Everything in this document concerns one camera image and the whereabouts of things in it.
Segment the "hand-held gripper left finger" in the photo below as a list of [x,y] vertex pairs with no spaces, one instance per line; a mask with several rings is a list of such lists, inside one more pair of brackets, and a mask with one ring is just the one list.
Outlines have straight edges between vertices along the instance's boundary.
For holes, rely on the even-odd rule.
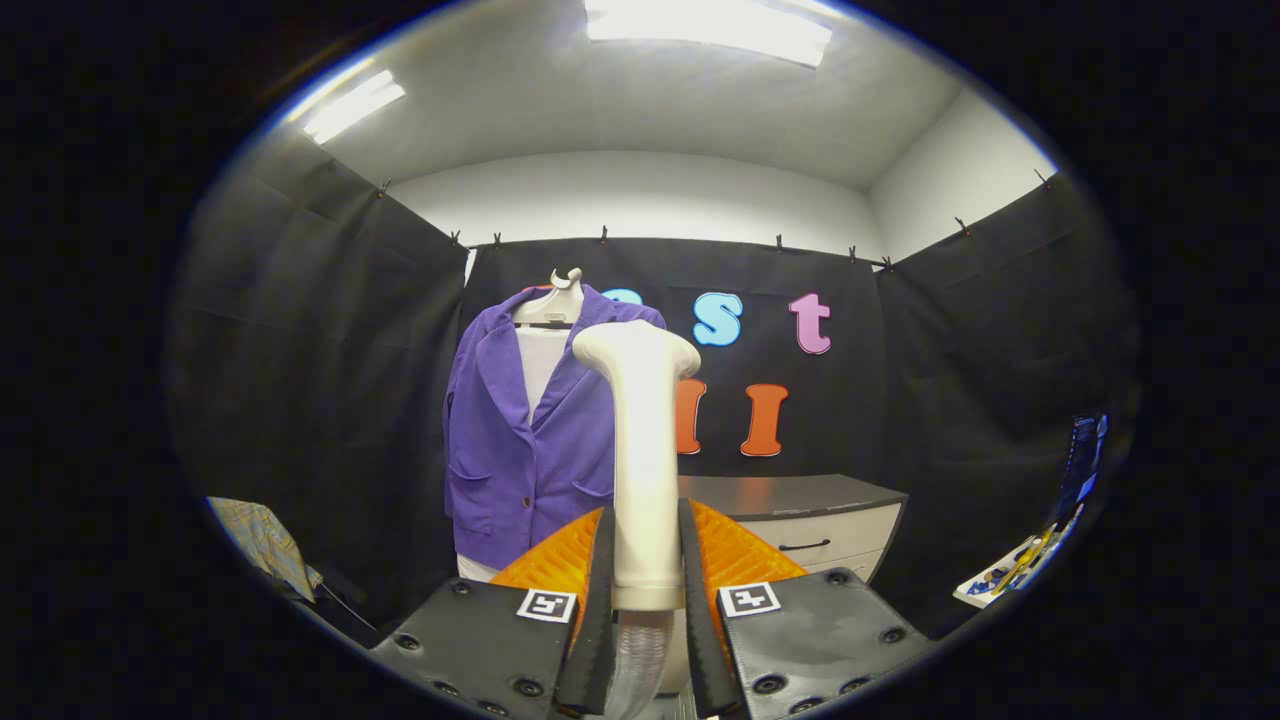
[[613,673],[613,512],[590,512],[509,568],[444,582],[372,657],[443,715],[600,715]]

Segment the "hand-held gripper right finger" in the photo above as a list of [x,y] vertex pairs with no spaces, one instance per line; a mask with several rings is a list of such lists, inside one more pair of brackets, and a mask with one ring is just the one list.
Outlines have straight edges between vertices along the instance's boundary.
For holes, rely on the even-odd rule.
[[686,498],[678,529],[699,719],[832,719],[936,651],[850,568],[806,573]]

